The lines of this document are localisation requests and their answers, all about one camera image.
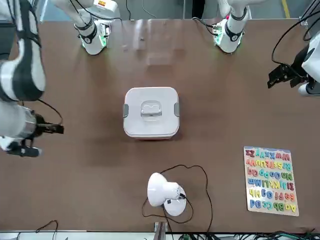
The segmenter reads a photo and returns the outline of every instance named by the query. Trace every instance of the tabletop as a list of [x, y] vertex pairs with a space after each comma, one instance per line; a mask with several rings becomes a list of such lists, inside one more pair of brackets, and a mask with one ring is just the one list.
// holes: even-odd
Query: tabletop
[[[158, 217], [144, 218], [150, 175], [177, 164], [201, 165], [212, 199], [212, 232], [300, 233], [320, 231], [320, 100], [303, 98], [289, 83], [267, 88], [277, 65], [271, 52], [296, 20], [249, 20], [230, 55], [193, 20], [116, 21], [109, 48], [88, 55], [71, 22], [45, 22], [39, 31], [47, 76], [43, 99], [63, 116], [64, 135], [43, 135], [38, 158], [0, 153], [0, 230], [34, 230], [50, 220], [60, 230], [152, 231]], [[276, 58], [291, 63], [305, 43], [296, 27]], [[123, 104], [134, 87], [173, 87], [179, 95], [180, 129], [170, 140], [126, 136]], [[58, 122], [41, 103], [27, 106]], [[247, 210], [244, 146], [292, 153], [299, 217]], [[210, 221], [204, 174], [166, 172], [183, 186], [194, 208], [174, 232], [204, 232]], [[161, 208], [145, 208], [162, 215]], [[177, 220], [185, 220], [188, 207]]]

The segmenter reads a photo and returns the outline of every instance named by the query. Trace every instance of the letter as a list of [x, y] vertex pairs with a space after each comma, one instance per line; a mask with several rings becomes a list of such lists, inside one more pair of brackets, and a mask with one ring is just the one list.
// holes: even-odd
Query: letter
[[295, 201], [295, 195], [293, 193], [290, 193], [291, 202]]
[[266, 161], [265, 160], [260, 160], [260, 166], [262, 168], [265, 168], [266, 167]]
[[280, 161], [278, 162], [278, 169], [280, 169], [280, 170], [282, 169], [282, 162], [280, 162]]
[[282, 212], [285, 210], [285, 206], [284, 206], [283, 203], [279, 203], [279, 209], [280, 209], [280, 211], [282, 211]]
[[255, 206], [257, 209], [260, 209], [261, 208], [261, 201], [255, 201]]
[[296, 212], [296, 205], [290, 204], [291, 210], [292, 212]]
[[287, 185], [285, 182], [283, 182], [282, 180], [280, 180], [280, 187], [283, 188], [284, 190], [287, 189]]
[[295, 190], [294, 184], [293, 184], [292, 182], [290, 182], [290, 190], [291, 190], [291, 191]]
[[275, 188], [279, 189], [280, 188], [280, 182], [279, 181], [274, 181]]
[[254, 182], [256, 187], [261, 187], [261, 179], [255, 179]]
[[282, 154], [282, 160], [284, 161], [290, 161], [290, 156], [287, 153]]
[[249, 189], [249, 194], [254, 198], [254, 190], [252, 188]]
[[262, 187], [269, 188], [269, 181], [268, 180], [262, 180]]
[[290, 164], [290, 163], [287, 163], [287, 164], [286, 164], [286, 170], [287, 170], [288, 172], [291, 171], [291, 164]]
[[260, 190], [254, 190], [254, 195], [256, 198], [260, 198], [261, 197]]
[[280, 172], [275, 172], [274, 177], [275, 179], [280, 179]]
[[253, 208], [255, 205], [255, 201], [254, 200], [250, 200], [250, 208]]
[[279, 211], [279, 205], [278, 205], [277, 202], [274, 202], [274, 203], [273, 203], [273, 207], [274, 207], [277, 211]]
[[292, 174], [291, 173], [287, 173], [286, 174], [286, 179], [292, 181]]
[[271, 202], [268, 201], [266, 204], [268, 205], [268, 206], [267, 206], [267, 209], [268, 209], [268, 210], [269, 210], [269, 209], [272, 209]]
[[251, 159], [251, 164], [250, 164], [251, 167], [255, 167], [256, 166], [256, 161], [254, 159]]
[[272, 191], [267, 191], [266, 196], [268, 199], [272, 199]]
[[275, 152], [270, 152], [270, 159], [276, 159], [275, 158]]

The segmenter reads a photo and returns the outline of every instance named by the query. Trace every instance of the lamp cord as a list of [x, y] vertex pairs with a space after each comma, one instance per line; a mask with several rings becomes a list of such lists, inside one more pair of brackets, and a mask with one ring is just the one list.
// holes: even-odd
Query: lamp cord
[[[214, 218], [212, 201], [211, 201], [210, 195], [209, 195], [209, 193], [208, 193], [208, 175], [207, 175], [206, 171], [204, 170], [204, 168], [203, 168], [202, 166], [200, 166], [200, 165], [186, 166], [186, 165], [184, 165], [184, 164], [178, 164], [178, 165], [175, 165], [175, 166], [173, 166], [173, 167], [167, 168], [167, 169], [161, 171], [160, 174], [163, 174], [163, 173], [165, 173], [165, 172], [167, 172], [167, 171], [170, 171], [170, 170], [175, 169], [175, 168], [178, 168], [178, 167], [184, 167], [184, 168], [186, 168], [186, 169], [200, 168], [200, 169], [203, 171], [204, 175], [205, 175], [205, 192], [206, 192], [206, 195], [207, 195], [207, 197], [208, 197], [208, 199], [209, 199], [210, 208], [211, 208], [210, 223], [209, 223], [208, 228], [207, 228], [207, 231], [206, 231], [206, 235], [208, 235], [208, 233], [209, 233], [209, 231], [210, 231], [210, 228], [211, 228], [211, 225], [212, 225], [212, 222], [213, 222], [213, 218]], [[144, 203], [143, 203], [143, 205], [142, 205], [142, 209], [141, 209], [142, 216], [144, 216], [145, 218], [148, 218], [148, 217], [160, 217], [160, 218], [165, 218], [165, 219], [167, 220], [167, 222], [169, 222], [168, 220], [171, 220], [171, 221], [173, 221], [174, 223], [177, 223], [177, 224], [185, 224], [185, 223], [191, 221], [191, 219], [192, 219], [192, 217], [193, 217], [193, 215], [194, 215], [194, 208], [193, 208], [191, 202], [189, 201], [189, 199], [188, 199], [187, 197], [185, 197], [185, 199], [186, 199], [187, 202], [189, 203], [189, 205], [190, 205], [190, 207], [191, 207], [191, 210], [192, 210], [191, 216], [189, 217], [189, 219], [187, 219], [187, 220], [185, 220], [185, 221], [181, 221], [181, 222], [176, 221], [176, 220], [172, 219], [171, 217], [168, 217], [166, 214], [164, 214], [164, 216], [156, 215], [156, 214], [145, 215], [145, 213], [144, 213], [144, 208], [145, 208], [145, 205], [146, 205], [146, 203], [147, 203], [148, 198], [145, 199], [145, 201], [144, 201]]]

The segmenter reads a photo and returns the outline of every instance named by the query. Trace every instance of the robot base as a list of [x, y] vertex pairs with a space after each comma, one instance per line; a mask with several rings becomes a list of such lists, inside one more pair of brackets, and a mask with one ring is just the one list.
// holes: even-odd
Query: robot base
[[[180, 186], [180, 193], [186, 195], [185, 190]], [[179, 216], [184, 212], [187, 206], [187, 199], [178, 198], [177, 200], [168, 199], [164, 202], [166, 212], [171, 216]]]
[[111, 32], [110, 21], [107, 20], [95, 20], [96, 34], [92, 41], [87, 38], [82, 39], [82, 46], [85, 48], [88, 54], [97, 55], [108, 45], [108, 38]]
[[214, 34], [217, 36], [213, 36], [214, 43], [225, 53], [231, 54], [233, 53], [237, 47], [241, 43], [241, 38], [243, 33], [238, 37], [236, 41], [231, 41], [230, 37], [226, 33], [226, 24], [227, 19], [223, 19], [221, 22], [215, 25], [215, 29], [213, 30]]

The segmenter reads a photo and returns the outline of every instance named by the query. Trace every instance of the black cable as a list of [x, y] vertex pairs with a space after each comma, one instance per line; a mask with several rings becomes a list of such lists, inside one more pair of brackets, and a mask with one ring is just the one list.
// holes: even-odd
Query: black cable
[[84, 6], [81, 5], [81, 3], [78, 1], [78, 0], [75, 0], [79, 5], [80, 7], [82, 7], [83, 10], [85, 10], [88, 14], [91, 14], [92, 16], [98, 18], [98, 19], [102, 19], [102, 20], [116, 20], [116, 19], [119, 19], [121, 20], [122, 22], [122, 19], [121, 17], [114, 17], [114, 18], [104, 18], [104, 17], [100, 17], [100, 16], [97, 16], [95, 14], [93, 14], [92, 12], [88, 11], [87, 9], [84, 8]]
[[142, 205], [142, 209], [141, 209], [141, 211], [142, 211], [142, 216], [144, 216], [145, 218], [148, 218], [148, 217], [167, 218], [167, 219], [170, 219], [171, 221], [175, 222], [176, 224], [185, 224], [185, 223], [187, 223], [187, 222], [190, 222], [191, 219], [192, 219], [192, 217], [194, 216], [194, 208], [193, 208], [191, 202], [188, 200], [188, 198], [185, 198], [185, 199], [186, 199], [187, 202], [189, 203], [189, 205], [190, 205], [190, 207], [191, 207], [191, 210], [192, 210], [191, 216], [189, 217], [188, 220], [185, 220], [185, 221], [176, 221], [176, 220], [174, 220], [174, 219], [172, 219], [171, 217], [168, 217], [168, 216], [166, 217], [166, 216], [161, 216], [161, 215], [156, 215], [156, 214], [145, 215], [145, 213], [144, 213], [144, 208], [145, 208], [145, 205], [146, 205], [146, 203], [147, 203], [148, 198], [145, 199], [145, 201], [144, 201], [144, 203], [143, 203], [143, 205]]
[[127, 11], [129, 12], [129, 20], [131, 20], [131, 11], [128, 8], [128, 0], [125, 0], [125, 7], [126, 7]]
[[46, 103], [45, 101], [43, 101], [42, 99], [38, 99], [38, 101], [46, 106], [48, 106], [49, 108], [51, 108], [53, 111], [55, 111], [59, 117], [60, 117], [60, 122], [57, 125], [62, 125], [64, 123], [64, 118], [62, 117], [62, 115], [60, 114], [60, 112], [55, 109], [53, 106], [51, 106], [49, 103]]
[[54, 230], [53, 235], [52, 235], [52, 240], [54, 240], [55, 234], [56, 234], [56, 232], [58, 231], [58, 226], [59, 226], [59, 225], [58, 225], [58, 220], [51, 220], [51, 221], [48, 222], [46, 225], [44, 225], [44, 226], [42, 226], [42, 227], [39, 227], [39, 228], [35, 231], [35, 233], [36, 233], [36, 234], [39, 233], [40, 230], [46, 228], [47, 226], [49, 226], [49, 225], [52, 224], [52, 223], [55, 223], [55, 230]]
[[293, 24], [287, 31], [285, 31], [285, 33], [280, 37], [280, 39], [278, 40], [278, 42], [276, 43], [276, 45], [274, 46], [273, 50], [272, 50], [272, 54], [271, 54], [271, 60], [276, 63], [276, 64], [280, 64], [280, 65], [285, 65], [287, 68], [289, 68], [296, 76], [298, 76], [299, 78], [303, 79], [302, 76], [300, 76], [289, 64], [282, 62], [282, 61], [277, 61], [275, 60], [275, 51], [277, 46], [279, 45], [279, 43], [282, 41], [282, 39], [287, 35], [288, 32], [290, 32], [295, 26], [299, 25], [300, 23], [302, 23], [303, 21], [309, 19], [310, 17], [316, 15], [320, 13], [319, 11], [316, 11], [312, 14], [310, 14], [309, 16], [306, 16], [304, 18], [302, 18], [300, 21], [298, 21], [297, 23]]
[[86, 27], [88, 27], [89, 25], [82, 19], [82, 16], [81, 16], [81, 14], [79, 13], [79, 11], [78, 11], [78, 9], [76, 8], [76, 6], [75, 6], [75, 4], [73, 3], [73, 1], [72, 1], [72, 0], [69, 0], [69, 2], [72, 4], [72, 6], [73, 6], [74, 10], [76, 11], [76, 13], [80, 16], [80, 18], [81, 18], [82, 22], [84, 23], [84, 25], [85, 25]]
[[315, 4], [317, 0], [313, 0], [313, 2], [311, 3], [311, 5], [309, 5], [308, 9], [304, 12], [304, 14], [302, 15], [301, 19], [304, 18], [304, 16], [307, 14], [307, 12], [311, 9], [311, 7], [313, 6], [313, 4]]
[[207, 195], [207, 197], [208, 197], [208, 199], [209, 199], [210, 207], [211, 207], [211, 219], [210, 219], [210, 223], [209, 223], [208, 229], [207, 229], [207, 231], [206, 231], [206, 232], [208, 233], [209, 230], [210, 230], [210, 227], [211, 227], [213, 218], [214, 218], [212, 202], [211, 202], [210, 195], [209, 195], [209, 193], [208, 193], [208, 175], [207, 175], [206, 171], [204, 170], [204, 168], [203, 168], [202, 166], [200, 166], [200, 165], [186, 166], [186, 165], [184, 165], [184, 164], [178, 164], [178, 165], [175, 165], [175, 166], [173, 166], [173, 167], [167, 168], [167, 169], [163, 170], [162, 172], [160, 172], [160, 174], [163, 174], [163, 173], [165, 173], [165, 172], [167, 172], [167, 171], [169, 171], [169, 170], [175, 169], [175, 168], [177, 168], [177, 167], [184, 167], [184, 168], [186, 168], [186, 169], [200, 168], [200, 169], [203, 171], [204, 175], [205, 175], [205, 191], [206, 191], [206, 195]]
[[14, 18], [15, 9], [13, 9], [13, 12], [12, 12], [9, 0], [6, 0], [6, 4], [8, 5], [8, 8], [9, 8], [9, 13], [12, 19], [12, 23], [15, 25], [15, 28], [17, 28], [16, 18]]
[[209, 24], [207, 24], [204, 20], [202, 20], [202, 19], [200, 19], [200, 18], [198, 18], [198, 17], [193, 17], [192, 19], [193, 19], [193, 20], [197, 20], [197, 21], [199, 21], [202, 25], [204, 25], [205, 28], [207, 29], [207, 31], [208, 31], [211, 35], [213, 35], [213, 36], [218, 36], [218, 34], [213, 33], [213, 32], [210, 31], [210, 29], [209, 29], [209, 28], [214, 28], [213, 25], [215, 25], [215, 23], [212, 24], [212, 25], [209, 25]]
[[172, 228], [171, 228], [171, 226], [170, 226], [170, 222], [169, 222], [169, 219], [168, 219], [168, 217], [167, 217], [165, 207], [164, 207], [163, 205], [162, 205], [162, 209], [163, 209], [163, 213], [164, 213], [166, 222], [168, 223], [169, 230], [170, 230], [170, 232], [171, 232], [172, 240], [174, 240], [174, 234], [172, 233]]
[[303, 35], [303, 41], [309, 42], [309, 41], [312, 39], [312, 37], [306, 38], [306, 37], [307, 37], [307, 34], [308, 34], [309, 31], [313, 28], [313, 26], [316, 25], [316, 23], [317, 23], [319, 20], [320, 20], [320, 17], [318, 17], [318, 18], [314, 21], [314, 23], [311, 24], [310, 27], [308, 27], [308, 29], [305, 31], [305, 33], [304, 33], [304, 35]]

